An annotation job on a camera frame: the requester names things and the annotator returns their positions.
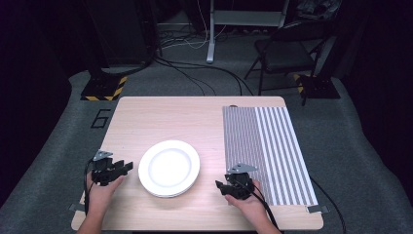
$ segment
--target dark background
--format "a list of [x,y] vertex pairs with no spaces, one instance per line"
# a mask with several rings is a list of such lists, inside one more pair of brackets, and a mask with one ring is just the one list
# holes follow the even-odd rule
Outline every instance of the dark background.
[[[195,12],[190,0],[155,2],[155,20],[172,15],[166,9],[175,12],[183,8],[190,18]],[[203,11],[208,11],[208,2],[201,1]],[[410,1],[344,0],[337,43],[320,76],[340,74],[364,134],[413,203],[412,12]],[[4,0],[0,18],[3,204],[64,110],[71,93],[68,78],[91,65],[109,64],[90,12],[81,0]],[[119,25],[127,31],[129,26]],[[143,38],[145,45],[141,45],[150,55],[156,38],[148,29],[142,33],[150,37],[149,42]]]

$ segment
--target striped mat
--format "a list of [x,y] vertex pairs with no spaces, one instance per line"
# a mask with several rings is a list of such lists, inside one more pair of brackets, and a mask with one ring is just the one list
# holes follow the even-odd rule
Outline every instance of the striped mat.
[[258,168],[270,206],[317,205],[286,107],[223,107],[227,168],[238,163]]

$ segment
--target hand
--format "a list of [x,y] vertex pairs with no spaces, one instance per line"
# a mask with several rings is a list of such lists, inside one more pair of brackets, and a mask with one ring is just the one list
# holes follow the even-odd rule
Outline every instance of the hand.
[[[258,180],[254,179],[252,183],[261,190],[261,184]],[[257,189],[254,189],[255,194],[263,199],[261,194],[256,190]],[[225,195],[225,199],[229,204],[240,209],[244,217],[248,219],[258,233],[280,233],[267,217],[267,212],[263,204],[255,196],[251,195],[245,200],[238,200],[231,195]]]
[[113,193],[116,188],[124,181],[124,176],[121,175],[106,186],[93,184],[92,173],[87,175],[88,189],[92,187],[89,193],[89,213],[104,215],[112,200]]
[[115,181],[109,183],[107,186],[99,186],[93,184],[92,173],[88,173],[87,187],[91,188],[89,193],[89,211],[82,225],[79,227],[78,234],[88,233],[100,233],[104,215],[112,200],[113,193],[116,188],[124,181],[124,176],[119,176]]

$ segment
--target wire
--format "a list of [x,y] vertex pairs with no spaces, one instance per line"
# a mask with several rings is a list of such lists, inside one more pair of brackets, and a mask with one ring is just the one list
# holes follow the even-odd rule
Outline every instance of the wire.
[[208,86],[208,87],[213,91],[213,94],[216,96],[215,89],[214,89],[213,87],[211,87],[209,84],[207,84],[206,82],[204,82],[204,81],[202,81],[202,80],[196,79],[196,78],[188,75],[187,73],[181,71],[181,70],[179,69],[179,67],[176,67],[176,66],[172,65],[169,61],[164,60],[164,62],[167,63],[167,64],[164,64],[164,63],[158,61],[158,60],[155,58],[155,62],[158,63],[158,64],[161,64],[161,65],[165,65],[165,66],[168,66],[168,67],[172,67],[172,68],[174,68],[175,70],[177,70],[177,71],[179,71],[180,73],[182,73],[186,78],[188,78],[192,83],[194,83],[195,85],[198,86],[198,88],[200,88],[200,90],[201,90],[201,92],[203,93],[204,96],[206,95],[205,92],[204,92],[204,89],[203,89],[197,82],[195,82],[195,81],[201,82],[201,83],[205,84],[206,86]]
[[156,57],[159,60],[162,60],[164,62],[170,63],[170,64],[182,64],[182,65],[191,65],[191,66],[196,66],[196,67],[185,67],[185,66],[175,66],[176,68],[182,68],[182,69],[197,69],[197,68],[208,68],[208,69],[215,69],[215,70],[220,70],[223,72],[226,72],[228,74],[230,74],[238,83],[239,89],[240,89],[240,96],[243,95],[243,89],[241,87],[241,83],[240,81],[245,85],[245,87],[248,89],[249,93],[254,96],[254,94],[252,93],[251,89],[249,88],[249,86],[245,83],[244,80],[242,80],[239,76],[237,76],[236,74],[234,74],[233,72],[220,68],[220,67],[216,67],[216,66],[211,66],[211,65],[202,65],[202,64],[195,64],[195,63],[188,63],[188,62],[179,62],[179,61],[170,61],[170,60],[166,60],[164,58],[159,58]]
[[83,180],[83,189],[85,190],[85,214],[88,214],[89,210],[89,191],[88,191],[88,169],[89,169],[89,164],[94,160],[94,158],[91,158],[88,160],[85,166],[84,170],[84,180]]
[[243,189],[248,191],[250,194],[252,194],[254,197],[256,197],[258,199],[258,201],[261,202],[261,204],[264,206],[265,211],[267,211],[267,214],[270,217],[271,222],[273,223],[274,226],[277,227],[277,229],[279,229],[279,227],[277,226],[276,219],[274,218],[273,212],[271,211],[270,207],[268,206],[268,203],[264,200],[264,196],[262,195],[261,191],[258,189],[258,191],[261,194],[262,198],[260,198],[256,193],[251,191],[248,187],[246,187],[245,185],[243,185],[242,183],[240,183],[236,179],[234,179],[234,182],[239,184]]
[[311,176],[310,176],[310,180],[319,188],[319,190],[321,190],[321,192],[325,195],[325,197],[327,197],[327,199],[328,199],[328,200],[331,202],[331,204],[334,206],[337,214],[338,214],[339,217],[340,217],[341,225],[342,225],[342,227],[343,227],[343,233],[347,233],[346,223],[344,222],[343,215],[341,214],[341,212],[340,212],[340,210],[338,209],[338,207],[337,207],[337,205],[335,204],[335,202],[331,199],[331,197],[327,194],[327,192],[325,192],[325,190],[322,189],[322,187],[316,182],[316,180],[313,179]]

